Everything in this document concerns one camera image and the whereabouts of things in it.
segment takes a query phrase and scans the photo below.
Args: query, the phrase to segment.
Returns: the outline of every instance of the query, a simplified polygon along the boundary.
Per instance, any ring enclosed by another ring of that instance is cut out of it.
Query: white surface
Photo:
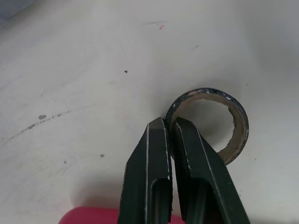
[[[117,207],[146,124],[198,87],[226,91],[248,114],[249,141],[228,169],[252,222],[299,222],[298,9],[295,0],[52,0],[23,12],[0,32],[0,223]],[[21,133],[39,115],[54,118]]]

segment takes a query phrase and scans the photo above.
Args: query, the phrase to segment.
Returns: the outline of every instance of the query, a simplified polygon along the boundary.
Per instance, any ring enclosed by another ring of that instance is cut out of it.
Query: stain
[[[31,130],[32,128],[34,128],[34,127],[36,127],[36,126],[38,126],[38,125],[40,125],[40,124],[42,124],[42,123],[45,123],[46,121],[48,122],[48,121],[51,120],[51,119],[59,118],[60,116],[62,116],[62,115],[66,115],[66,114],[71,113],[71,112],[72,112],[72,111],[66,111],[66,112],[63,112],[63,113],[59,113],[59,114],[53,115],[52,118],[49,118],[49,119],[46,119],[46,120],[37,122],[37,123],[35,123],[35,124],[32,124],[31,126],[25,128],[25,129],[23,129],[23,130],[20,131],[19,133],[17,133],[17,134],[15,134],[15,135],[11,136],[10,138],[8,138],[8,139],[3,143],[3,145],[1,145],[1,147],[5,146],[5,145],[6,145],[8,142],[10,142],[12,139],[14,139],[14,138],[18,137],[19,135],[25,133],[26,131]]]
[[[47,115],[39,115],[39,116],[38,116],[38,118],[39,118],[40,120],[45,119],[46,117],[47,117]]]
[[[31,126],[29,126],[27,129],[30,130],[30,129],[32,129],[35,125],[36,125],[36,124],[31,125]]]

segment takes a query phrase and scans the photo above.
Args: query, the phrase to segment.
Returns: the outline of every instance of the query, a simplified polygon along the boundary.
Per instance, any ring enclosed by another ring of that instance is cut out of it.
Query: ring
[[[170,106],[164,119],[166,128],[171,132],[178,113],[189,103],[200,99],[215,101],[227,106],[234,118],[233,136],[227,146],[218,152],[225,165],[228,165],[242,152],[249,135],[247,114],[242,105],[229,94],[213,88],[200,88],[184,93]]]

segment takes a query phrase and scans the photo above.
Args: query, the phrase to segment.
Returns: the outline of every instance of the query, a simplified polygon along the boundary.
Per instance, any ring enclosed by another ring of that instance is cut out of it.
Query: red object
[[[118,209],[75,208],[66,213],[59,224],[117,224]],[[172,216],[171,224],[185,224],[180,217]]]

